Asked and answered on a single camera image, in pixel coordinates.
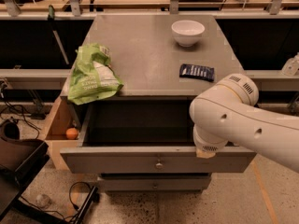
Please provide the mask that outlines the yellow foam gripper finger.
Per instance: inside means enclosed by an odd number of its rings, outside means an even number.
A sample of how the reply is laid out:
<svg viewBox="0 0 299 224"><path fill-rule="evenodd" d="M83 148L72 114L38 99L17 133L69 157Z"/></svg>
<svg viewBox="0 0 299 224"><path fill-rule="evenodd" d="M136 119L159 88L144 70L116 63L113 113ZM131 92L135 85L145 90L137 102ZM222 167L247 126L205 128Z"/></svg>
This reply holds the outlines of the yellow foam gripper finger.
<svg viewBox="0 0 299 224"><path fill-rule="evenodd" d="M200 148L196 149L196 157L202 158L202 159L210 159L213 158L216 155L215 152L206 152L201 150Z"/></svg>

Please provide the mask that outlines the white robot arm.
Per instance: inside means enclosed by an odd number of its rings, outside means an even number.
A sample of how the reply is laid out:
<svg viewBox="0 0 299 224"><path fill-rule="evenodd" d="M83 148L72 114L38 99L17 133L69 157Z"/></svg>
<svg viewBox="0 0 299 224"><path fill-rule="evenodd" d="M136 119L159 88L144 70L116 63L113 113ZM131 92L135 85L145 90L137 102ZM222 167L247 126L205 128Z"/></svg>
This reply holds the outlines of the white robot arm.
<svg viewBox="0 0 299 224"><path fill-rule="evenodd" d="M299 172L299 118L257 108L259 91L241 74L231 74L190 105L193 142L210 158L229 143L252 150Z"/></svg>

